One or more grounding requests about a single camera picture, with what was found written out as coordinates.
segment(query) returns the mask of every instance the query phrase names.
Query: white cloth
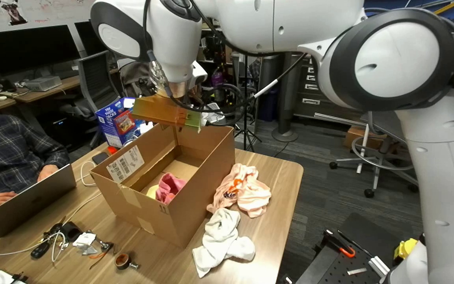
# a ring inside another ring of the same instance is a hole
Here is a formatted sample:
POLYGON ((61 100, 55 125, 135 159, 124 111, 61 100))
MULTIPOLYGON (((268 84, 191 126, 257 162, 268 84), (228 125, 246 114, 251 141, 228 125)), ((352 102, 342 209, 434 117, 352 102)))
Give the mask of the white cloth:
POLYGON ((202 246, 194 248, 192 255, 199 278, 218 266, 222 260, 238 257, 252 261, 255 257, 255 245, 249 237, 238 238, 239 212, 219 208, 204 226, 202 246))

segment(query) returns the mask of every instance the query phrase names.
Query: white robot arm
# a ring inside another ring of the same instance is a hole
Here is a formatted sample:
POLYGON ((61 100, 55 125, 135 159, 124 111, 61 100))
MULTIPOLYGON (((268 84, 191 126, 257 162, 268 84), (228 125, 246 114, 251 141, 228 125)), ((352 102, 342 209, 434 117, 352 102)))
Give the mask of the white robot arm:
POLYGON ((153 50, 166 84, 191 79, 205 17, 218 19, 239 51, 311 54, 321 90, 340 106, 396 111, 420 186, 428 280, 396 269, 386 281, 454 283, 454 25, 422 9, 367 18, 363 0, 96 0, 91 8, 105 45, 142 61, 153 50))

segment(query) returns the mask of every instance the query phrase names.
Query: laptop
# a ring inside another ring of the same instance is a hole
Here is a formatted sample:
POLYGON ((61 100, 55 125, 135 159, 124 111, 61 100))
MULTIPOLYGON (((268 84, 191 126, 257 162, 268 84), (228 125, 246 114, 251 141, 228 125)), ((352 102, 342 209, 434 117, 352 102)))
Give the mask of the laptop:
POLYGON ((68 164, 6 201, 0 205, 0 237, 4 237, 75 187, 73 168, 68 164))

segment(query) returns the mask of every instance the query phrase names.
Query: peach cloth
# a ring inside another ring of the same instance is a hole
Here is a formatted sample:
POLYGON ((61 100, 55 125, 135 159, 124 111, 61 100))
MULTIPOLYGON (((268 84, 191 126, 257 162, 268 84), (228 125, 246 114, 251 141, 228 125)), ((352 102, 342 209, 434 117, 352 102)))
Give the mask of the peach cloth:
POLYGON ((173 176, 172 173, 164 174, 159 180, 159 188, 155 192, 155 199, 169 204, 186 183, 187 181, 173 176))
POLYGON ((216 189, 213 203, 207 206, 207 210, 214 213, 219 208, 230 207, 238 202, 238 207, 246 211, 250 218, 264 214, 271 198, 271 189, 257 178, 256 167, 235 164, 216 189))

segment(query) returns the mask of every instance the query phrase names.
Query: computer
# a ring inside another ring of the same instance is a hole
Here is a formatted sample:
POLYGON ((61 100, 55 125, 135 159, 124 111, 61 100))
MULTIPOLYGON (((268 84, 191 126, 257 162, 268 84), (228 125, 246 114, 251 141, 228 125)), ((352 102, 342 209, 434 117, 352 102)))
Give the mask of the computer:
POLYGON ((90 20, 74 23, 74 26, 78 31, 78 35, 80 36, 80 40, 82 41, 83 47, 85 48, 85 52, 87 52, 88 56, 108 50, 102 41, 97 37, 90 20))
POLYGON ((5 76, 80 58, 67 25, 0 32, 0 74, 5 76))
POLYGON ((76 187, 71 164, 0 205, 0 237, 17 228, 76 187))

